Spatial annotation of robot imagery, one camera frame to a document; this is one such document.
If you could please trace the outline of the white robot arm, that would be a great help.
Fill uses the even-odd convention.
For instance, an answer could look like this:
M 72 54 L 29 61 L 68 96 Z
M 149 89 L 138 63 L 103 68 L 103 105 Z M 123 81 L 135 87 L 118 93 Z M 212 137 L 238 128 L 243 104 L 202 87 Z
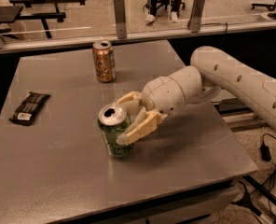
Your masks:
M 131 91 L 117 100 L 135 116 L 132 124 L 117 136 L 117 143 L 136 142 L 186 105 L 209 101 L 221 90 L 233 94 L 276 130 L 276 79 L 220 49 L 203 46 L 194 50 L 189 66 L 157 77 L 141 91 Z

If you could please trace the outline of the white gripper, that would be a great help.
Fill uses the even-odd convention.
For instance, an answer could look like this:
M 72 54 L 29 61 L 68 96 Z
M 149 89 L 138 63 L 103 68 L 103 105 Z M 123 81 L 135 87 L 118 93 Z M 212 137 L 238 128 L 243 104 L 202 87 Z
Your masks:
M 142 108 L 142 98 L 146 108 Z M 138 114 L 134 122 L 117 136 L 117 144 L 127 146 L 154 132 L 162 118 L 181 111 L 186 105 L 186 97 L 176 79 L 158 77 L 145 84 L 142 94 L 131 91 L 119 98 L 116 104 L 123 106 L 131 116 Z

